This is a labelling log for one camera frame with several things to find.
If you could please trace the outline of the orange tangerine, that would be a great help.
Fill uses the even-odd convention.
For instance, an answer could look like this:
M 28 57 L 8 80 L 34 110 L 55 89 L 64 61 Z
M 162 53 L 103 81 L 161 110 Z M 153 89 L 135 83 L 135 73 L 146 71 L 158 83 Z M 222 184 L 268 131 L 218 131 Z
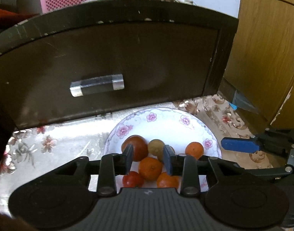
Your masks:
M 140 161 L 138 171 L 144 180 L 153 182 L 160 176 L 162 169 L 162 162 L 152 157 L 146 157 Z
M 170 176 L 166 172 L 159 175 L 156 181 L 158 188 L 179 188 L 179 177 Z
M 186 155 L 191 155 L 198 160 L 204 154 L 203 145 L 199 142 L 191 142 L 188 146 L 186 146 L 185 153 Z

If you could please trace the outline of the small red cherry tomato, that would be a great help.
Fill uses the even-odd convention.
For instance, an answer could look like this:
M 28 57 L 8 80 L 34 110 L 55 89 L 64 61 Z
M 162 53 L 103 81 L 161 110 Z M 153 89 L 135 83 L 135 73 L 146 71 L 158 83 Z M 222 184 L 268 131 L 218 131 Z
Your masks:
M 144 184 L 144 178 L 135 171 L 130 171 L 128 175 L 124 175 L 122 179 L 123 187 L 140 188 Z

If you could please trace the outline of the dark red tomato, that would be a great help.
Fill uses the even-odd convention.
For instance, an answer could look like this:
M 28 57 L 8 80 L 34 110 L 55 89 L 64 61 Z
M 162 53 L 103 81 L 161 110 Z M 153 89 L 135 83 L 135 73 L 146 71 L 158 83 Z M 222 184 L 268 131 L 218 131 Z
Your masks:
M 139 135 L 132 135 L 128 137 L 122 144 L 121 150 L 127 147 L 128 144 L 133 145 L 133 161 L 140 162 L 144 158 L 148 156 L 148 144 L 147 141 L 139 136 Z

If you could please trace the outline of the brown kiwi fruit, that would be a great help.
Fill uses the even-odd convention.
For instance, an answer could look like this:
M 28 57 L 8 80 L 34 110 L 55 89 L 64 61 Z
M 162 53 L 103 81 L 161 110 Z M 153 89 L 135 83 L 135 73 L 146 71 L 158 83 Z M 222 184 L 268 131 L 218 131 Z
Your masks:
M 164 147 L 164 143 L 159 140 L 159 139 L 154 139 L 152 141 L 150 141 L 147 145 L 148 147 L 148 152 L 157 157 L 159 161 L 163 160 L 163 147 Z

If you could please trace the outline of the white floral plate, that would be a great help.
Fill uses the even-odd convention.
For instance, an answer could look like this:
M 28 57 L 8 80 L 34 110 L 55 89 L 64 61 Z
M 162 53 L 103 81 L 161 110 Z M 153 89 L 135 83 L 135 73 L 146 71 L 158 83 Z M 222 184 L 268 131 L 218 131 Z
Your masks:
M 143 137 L 147 143 L 159 139 L 164 144 L 170 145 L 177 155 L 186 154 L 186 146 L 191 142 L 199 142 L 204 148 L 203 155 L 222 158 L 220 145 L 206 124 L 181 110 L 160 107 L 130 114 L 109 134 L 104 146 L 104 154 L 122 153 L 123 142 L 132 135 Z M 130 171 L 139 173 L 139 163 L 133 161 Z M 123 176 L 116 176 L 118 190 L 123 188 Z M 157 188 L 156 180 L 153 182 L 144 180 L 142 187 Z

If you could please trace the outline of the wooden wardrobe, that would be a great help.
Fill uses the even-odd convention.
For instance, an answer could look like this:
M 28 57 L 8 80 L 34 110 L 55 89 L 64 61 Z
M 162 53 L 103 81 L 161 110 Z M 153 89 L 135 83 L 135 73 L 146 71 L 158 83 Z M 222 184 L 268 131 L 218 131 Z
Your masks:
M 294 128 L 294 0 L 241 0 L 224 74 L 273 128 Z

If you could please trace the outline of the floral beige tablecloth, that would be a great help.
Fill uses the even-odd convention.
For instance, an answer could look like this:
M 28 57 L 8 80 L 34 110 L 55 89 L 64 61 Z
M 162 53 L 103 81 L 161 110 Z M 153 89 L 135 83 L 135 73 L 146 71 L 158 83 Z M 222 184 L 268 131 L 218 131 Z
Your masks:
M 100 160 L 105 155 L 104 146 L 109 134 L 120 121 L 132 113 L 160 107 L 181 110 L 205 123 L 220 145 L 221 159 L 245 169 L 271 168 L 262 151 L 248 154 L 222 148 L 223 138 L 248 139 L 251 131 L 228 101 L 218 94 L 208 95 L 14 132 L 6 146 L 0 170 L 0 212 L 9 213 L 8 199 L 21 185 L 78 157 Z

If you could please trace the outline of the dark wooden nightstand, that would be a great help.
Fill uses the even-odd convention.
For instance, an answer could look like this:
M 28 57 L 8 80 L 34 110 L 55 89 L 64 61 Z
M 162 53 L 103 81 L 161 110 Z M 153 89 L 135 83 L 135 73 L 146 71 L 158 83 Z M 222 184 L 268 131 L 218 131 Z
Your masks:
M 0 33 L 1 124 L 24 129 L 217 92 L 238 19 L 180 3 L 91 2 Z M 73 97 L 71 82 L 124 89 Z

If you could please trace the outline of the red blanket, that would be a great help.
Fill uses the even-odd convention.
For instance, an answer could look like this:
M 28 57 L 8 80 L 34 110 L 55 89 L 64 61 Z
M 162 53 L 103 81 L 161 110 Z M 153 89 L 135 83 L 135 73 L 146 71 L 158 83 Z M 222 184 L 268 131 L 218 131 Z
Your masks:
M 4 9 L 0 9 L 0 30 L 6 30 L 17 23 L 37 16 L 37 14 L 18 14 Z

